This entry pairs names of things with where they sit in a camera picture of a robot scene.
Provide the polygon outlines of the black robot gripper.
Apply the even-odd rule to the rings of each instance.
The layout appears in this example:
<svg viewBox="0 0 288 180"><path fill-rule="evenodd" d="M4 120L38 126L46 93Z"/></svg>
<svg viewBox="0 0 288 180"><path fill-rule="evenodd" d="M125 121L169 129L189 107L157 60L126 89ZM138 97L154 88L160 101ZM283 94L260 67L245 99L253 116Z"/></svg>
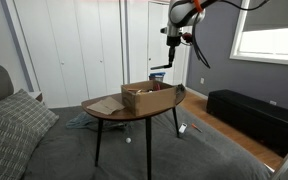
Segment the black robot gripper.
<svg viewBox="0 0 288 180"><path fill-rule="evenodd" d="M175 58L175 51L176 51L175 47L179 46L180 43L181 43L181 37L180 36L176 36L176 37L168 36L167 37L166 45L170 46L169 47L169 54L168 54L170 66L172 66L172 63L173 63L174 58Z"/></svg>

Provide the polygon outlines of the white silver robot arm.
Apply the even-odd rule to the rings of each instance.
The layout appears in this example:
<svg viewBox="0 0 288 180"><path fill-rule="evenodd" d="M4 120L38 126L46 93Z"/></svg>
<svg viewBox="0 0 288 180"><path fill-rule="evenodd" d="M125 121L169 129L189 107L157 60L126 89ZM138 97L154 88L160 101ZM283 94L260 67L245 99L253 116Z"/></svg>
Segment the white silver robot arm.
<svg viewBox="0 0 288 180"><path fill-rule="evenodd" d="M195 38L195 25L205 16L205 8L218 0L171 0L168 8L167 26L160 30L167 35L166 45L169 47L168 63L162 68L171 68L175 58L176 47L181 39L192 43L198 59L209 68L205 56L202 54Z"/></svg>

